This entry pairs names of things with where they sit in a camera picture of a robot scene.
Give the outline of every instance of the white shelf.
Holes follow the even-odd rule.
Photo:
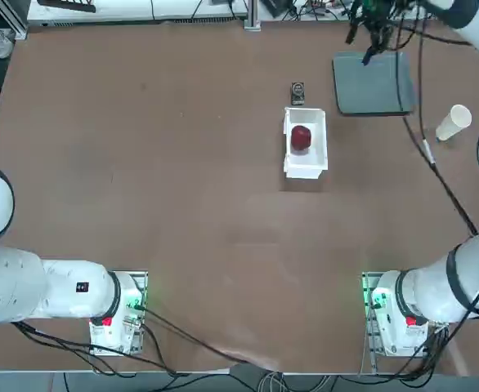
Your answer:
[[[31,0],[27,20],[30,25],[44,23],[87,23],[109,21],[140,21],[154,19],[190,18],[199,0],[94,0],[96,13],[43,7],[37,0]],[[245,16],[247,0],[235,0],[232,9],[236,16]],[[216,18],[232,16],[228,4],[213,5],[211,0],[203,0],[195,14],[196,18]]]

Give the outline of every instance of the red apple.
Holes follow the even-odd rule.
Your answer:
[[[297,125],[292,128],[290,136],[290,144],[296,151],[303,151],[311,146],[312,134],[311,130],[303,125]]]

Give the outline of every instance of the black cable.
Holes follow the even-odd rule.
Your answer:
[[[388,23],[390,25],[393,25],[393,26],[396,26],[396,27],[399,25],[395,20],[389,20]],[[465,46],[465,47],[470,47],[472,45],[470,42],[467,42],[467,41],[459,41],[459,40],[455,40],[455,39],[442,38],[442,37],[437,37],[437,36],[429,34],[429,33],[423,33],[421,31],[419,31],[419,30],[417,30],[413,27],[409,27],[409,26],[402,26],[401,29],[413,32],[417,35],[423,35],[423,37],[429,38],[433,41],[449,43],[450,45],[461,45],[461,46]]]
[[[430,374],[428,375],[427,380],[423,381],[419,385],[407,384],[406,381],[403,381],[403,380],[400,380],[400,383],[403,384],[404,386],[408,386],[409,388],[414,388],[414,389],[423,388],[426,384],[428,384],[428,382],[430,382],[430,380],[432,379],[432,376],[434,375],[435,370],[436,370],[436,367],[432,367],[432,370],[430,371]]]
[[[350,21],[350,19],[351,19],[351,14],[350,14],[350,12],[348,11],[347,6],[345,5],[345,2],[344,2],[343,0],[339,0],[339,2],[341,3],[341,5],[342,5],[342,7],[343,7],[343,12],[345,12],[345,15],[347,16],[347,18],[348,18],[349,21]]]
[[[190,381],[184,382],[183,384],[180,384],[180,385],[164,386],[163,388],[160,388],[160,389],[158,389],[158,390],[150,390],[149,392],[164,392],[165,390],[178,390],[178,389],[180,389],[180,388],[183,388],[184,386],[188,386],[188,385],[194,384],[195,382],[205,380],[206,378],[224,377],[224,376],[235,379],[235,380],[238,381],[242,386],[244,386],[245,388],[248,388],[248,389],[251,390],[252,392],[257,392],[252,386],[250,386],[249,384],[247,384],[247,383],[244,382],[243,380],[240,380],[238,377],[232,376],[231,374],[206,374],[206,375],[204,375],[204,376],[195,378],[194,380],[190,380]]]
[[[330,15],[332,15],[335,20],[339,20],[338,16],[337,16],[336,14],[334,14],[331,10],[327,10],[327,9],[325,8],[325,11],[327,11]]]
[[[424,33],[427,29],[428,14],[425,14],[423,18],[423,25],[421,31]],[[419,116],[419,131],[421,137],[426,140],[425,137],[425,125],[423,124],[423,41],[424,36],[419,36],[419,51],[418,51],[418,116]]]
[[[65,345],[73,345],[73,346],[77,346],[77,347],[83,347],[83,348],[87,348],[89,350],[99,349],[99,350],[109,351],[110,353],[120,354],[125,358],[130,358],[130,359],[134,359],[134,360],[139,361],[139,362],[155,365],[156,367],[161,368],[165,371],[172,371],[172,369],[165,368],[160,363],[157,363],[155,361],[151,361],[150,359],[137,357],[136,355],[132,355],[132,354],[126,354],[122,351],[111,349],[110,347],[104,347],[103,345],[93,345],[93,344],[90,344],[90,343],[78,343],[76,341],[67,341],[66,339],[61,339],[57,336],[48,335],[46,333],[40,332],[36,328],[31,327],[30,325],[28,325],[27,323],[24,323],[24,325],[27,328],[27,332],[30,333],[31,335],[36,335],[36,336],[43,337],[45,339],[53,340],[58,344],[63,343]]]
[[[171,323],[170,321],[168,321],[167,319],[165,319],[164,317],[160,316],[159,314],[153,312],[152,310],[148,310],[147,308],[145,308],[144,306],[141,306],[141,305],[137,305],[134,307],[134,309],[137,309],[137,310],[143,310],[145,311],[146,313],[156,317],[158,320],[160,320],[161,322],[167,324],[169,327],[172,327],[174,328],[176,331],[180,332],[182,335],[184,335],[186,338],[190,339],[192,342],[194,343],[197,343],[201,346],[203,346],[204,348],[206,348],[207,350],[210,350],[212,351],[214,354],[217,354],[225,359],[228,359],[230,361],[233,361],[233,362],[237,362],[237,363],[248,363],[247,361],[243,360],[243,359],[239,359],[239,358],[236,358],[235,356],[232,356],[232,355],[229,355],[229,354],[226,354],[226,353],[223,353],[221,352],[220,350],[218,349],[215,349],[214,347],[212,347],[211,345],[205,343],[204,341],[201,341],[200,339],[192,336],[190,333],[188,332],[185,332],[183,331],[181,328],[177,327],[176,325],[174,325],[173,323]]]
[[[410,32],[409,37],[403,43],[401,43],[399,45],[396,45],[396,47],[391,48],[390,50],[399,51],[399,50],[403,49],[404,47],[406,47],[410,43],[410,41],[412,40],[412,37],[415,35],[415,30],[418,28],[420,9],[421,9],[420,6],[418,6],[417,9],[416,9],[416,18],[414,19],[414,29]]]
[[[103,358],[100,358],[98,357],[97,355],[95,354],[92,354],[88,351],[85,351],[85,350],[81,350],[81,349],[73,349],[71,347],[68,347],[67,345],[64,345],[63,343],[60,343],[60,342],[57,342],[58,344],[57,345],[53,345],[52,343],[47,343],[45,341],[40,341],[39,339],[35,338],[34,336],[31,336],[29,334],[29,332],[27,332],[26,330],[24,330],[24,327],[22,327],[22,325],[20,324],[25,324],[25,323],[13,323],[13,325],[25,336],[27,337],[29,340],[33,341],[34,343],[37,343],[39,345],[43,345],[43,346],[46,346],[46,347],[51,347],[51,348],[54,348],[54,349],[58,349],[58,350],[64,350],[64,351],[68,351],[72,354],[75,354],[76,356],[78,356],[82,361],[84,361],[85,363],[87,363],[88,365],[90,365],[95,371],[99,372],[101,375],[103,376],[118,376],[120,378],[133,378],[136,376],[136,374],[133,374],[133,375],[124,375],[120,372],[117,372],[113,367],[111,367],[109,365],[109,363],[107,361],[105,361]],[[106,372],[104,370],[102,370],[100,367],[98,367],[97,365],[95,365],[94,363],[92,363],[91,361],[89,361],[88,359],[82,357],[81,355],[79,355],[79,353],[82,353],[82,354],[85,354],[86,356],[88,357],[92,357],[94,359],[97,359],[98,361],[100,361],[101,363],[103,363],[109,370],[110,372]]]
[[[162,386],[161,388],[157,389],[157,390],[165,390],[166,388],[168,388],[169,386],[171,386],[172,384],[174,384],[175,382],[177,381],[177,377],[173,378],[172,380],[170,380],[165,386]]]
[[[294,6],[294,4],[296,4],[296,1],[297,1],[297,0],[294,0],[294,1],[292,2],[292,6],[289,7],[289,9],[288,9],[287,12],[285,13],[285,15],[283,15],[283,18],[281,19],[281,21],[284,21],[285,18],[287,17],[287,15],[288,15],[293,9],[294,9],[294,10],[296,9],[296,7]]]
[[[194,9],[194,12],[192,13],[192,16],[190,17],[191,20],[194,19],[194,15],[196,15],[196,12],[198,12],[199,6],[201,6],[201,3],[202,3],[202,2],[203,2],[203,0],[199,0],[198,5],[197,5],[196,8]]]
[[[154,347],[156,348],[156,354],[158,355],[158,359],[159,361],[161,362],[161,364],[165,367],[165,368],[168,368],[170,369],[169,366],[167,366],[167,364],[165,363],[165,359],[163,358],[163,354],[161,352],[161,349],[159,348],[159,343],[158,343],[158,339],[156,338],[156,335],[154,334],[154,332],[152,331],[152,329],[148,326],[148,325],[145,325],[145,324],[142,324],[141,327],[145,330],[145,332],[147,332],[147,334],[150,336],[150,338],[152,339],[153,343],[154,343]],[[170,376],[170,377],[184,377],[184,376],[189,376],[190,374],[188,373],[178,373],[174,370],[167,370],[167,374]]]
[[[65,384],[65,390],[70,392],[69,383],[67,382],[67,375],[65,373],[63,373],[63,383]]]
[[[232,17],[236,20],[236,14],[234,13],[234,10],[232,9],[232,0],[227,0],[227,3],[229,4],[229,9],[231,10]]]
[[[472,313],[472,311],[476,308],[476,305],[477,303],[479,302],[479,292],[477,293],[476,297],[474,298],[474,300],[472,301],[472,303],[470,304],[470,306],[468,307],[468,310],[465,312],[465,315],[461,318],[461,321],[459,321],[458,325],[456,326],[456,328],[452,331],[452,333],[447,337],[445,336],[445,339],[443,340],[443,342],[439,345],[438,347],[438,350],[433,353],[433,356],[430,358],[430,361],[429,361],[429,366],[428,366],[428,370],[430,370],[431,372],[431,375],[429,376],[429,378],[420,386],[420,385],[407,385],[407,386],[410,386],[412,388],[421,388],[422,386],[426,385],[426,383],[428,383],[428,381],[430,381],[430,379],[432,378],[432,373],[434,372],[434,369],[439,361],[439,359],[441,358],[441,355],[443,354],[443,351],[445,349],[445,347],[450,343],[450,341],[452,339],[454,339],[454,337],[456,336],[456,334],[459,332],[459,330],[463,327],[463,325],[465,324],[465,322],[468,320],[468,316],[470,316],[470,314]],[[414,352],[414,354],[412,355],[412,357],[409,358],[409,360],[407,361],[407,363],[398,371],[396,372],[394,375],[392,376],[385,376],[387,377],[386,380],[384,381],[377,381],[377,382],[360,382],[360,381],[356,381],[356,380],[350,380],[350,379],[347,379],[343,376],[340,376],[343,380],[346,380],[346,381],[349,381],[349,382],[353,382],[355,384],[362,384],[362,385],[375,385],[375,384],[384,384],[385,382],[389,382],[389,381],[392,381],[392,380],[395,380],[396,378],[399,378],[401,372],[403,372],[403,370],[405,370],[405,368],[408,366],[409,362],[412,361],[412,359],[414,359],[415,355],[418,353],[419,349],[422,348],[424,346],[421,345],[419,348],[416,349],[416,351]],[[424,373],[420,374],[420,375],[416,375],[415,378],[419,378],[419,376],[422,376]]]
[[[332,384],[330,385],[329,392],[334,392],[334,387],[336,386],[336,383],[339,380],[339,376],[334,376],[334,381],[332,381]]]
[[[401,41],[401,31],[403,30],[402,26],[403,26],[404,20],[405,20],[405,17],[402,16],[401,19],[400,19],[399,26],[398,26],[397,39],[396,39],[397,40],[397,44],[396,44],[397,46],[398,46],[399,42]],[[398,104],[400,106],[400,111],[402,112],[403,111],[403,103],[402,103],[402,100],[401,100],[400,82],[399,82],[399,55],[400,55],[400,53],[398,51],[396,51],[396,58],[395,58],[395,60],[396,60],[396,63],[395,63],[396,94],[397,94],[397,101],[398,101]],[[419,78],[419,80],[418,80],[419,83],[421,83],[421,81],[423,80],[423,75],[421,74],[420,76],[421,76],[421,78]],[[419,95],[418,99],[419,99],[419,106],[420,107],[423,106],[423,97],[422,97],[421,92],[418,94]],[[439,169],[437,168],[436,164],[434,162],[432,162],[429,159],[429,157],[421,149],[421,146],[419,145],[418,141],[416,140],[415,135],[414,135],[414,131],[412,130],[412,127],[410,126],[409,121],[406,118],[406,116],[402,116],[402,120],[403,120],[403,123],[405,124],[407,132],[409,133],[409,137],[412,140],[412,143],[414,144],[414,146],[416,147],[419,154],[421,155],[421,157],[423,158],[425,163],[428,165],[430,170],[432,170],[432,172],[436,175],[436,178],[440,181],[441,185],[443,185],[443,188],[445,189],[445,192],[446,192],[447,196],[449,197],[452,204],[454,204],[455,209],[457,210],[458,214],[463,219],[464,223],[467,225],[468,231],[470,231],[471,235],[474,235],[474,236],[478,235],[479,233],[477,231],[476,226],[473,224],[472,220],[470,219],[470,216],[468,216],[467,212],[465,211],[465,209],[461,205],[461,202],[454,195],[454,192],[452,191],[452,189],[450,189],[450,187],[446,183],[445,179],[443,178],[443,175],[439,172]],[[423,119],[422,118],[420,118],[420,125],[423,125]]]

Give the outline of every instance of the gray mat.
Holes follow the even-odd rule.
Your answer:
[[[395,54],[376,55],[368,65],[365,53],[338,53],[333,60],[339,111],[344,115],[400,116],[414,110],[415,94],[409,59],[400,53],[399,84],[402,109],[396,92]]]

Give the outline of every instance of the floor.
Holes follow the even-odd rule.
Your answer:
[[[232,374],[256,388],[261,377],[262,371],[257,367],[238,366],[232,371]],[[190,381],[193,376],[187,380],[178,381],[182,384]],[[299,391],[308,390],[316,384],[318,376],[287,376],[285,377],[291,388]],[[332,381],[329,382],[323,391],[329,391]],[[362,377],[362,381],[372,381],[369,377]],[[164,373],[141,373],[135,378],[124,380],[113,377],[103,377],[92,373],[68,373],[67,381],[69,383],[70,392],[146,392],[161,388],[170,381],[170,377]],[[63,382],[63,373],[0,373],[0,392],[17,392],[26,391],[27,386],[31,386],[31,392],[66,392]],[[479,378],[468,377],[458,378],[450,376],[434,376],[431,382],[421,390],[431,392],[460,392],[469,390],[479,390]],[[226,376],[215,376],[207,380],[188,385],[180,390],[189,391],[228,391],[243,392],[248,391],[245,387],[238,384],[237,381]],[[381,386],[362,386],[355,385],[338,379],[334,392],[362,392],[362,391],[380,391],[392,392],[398,390],[407,390],[407,388],[397,381]]]

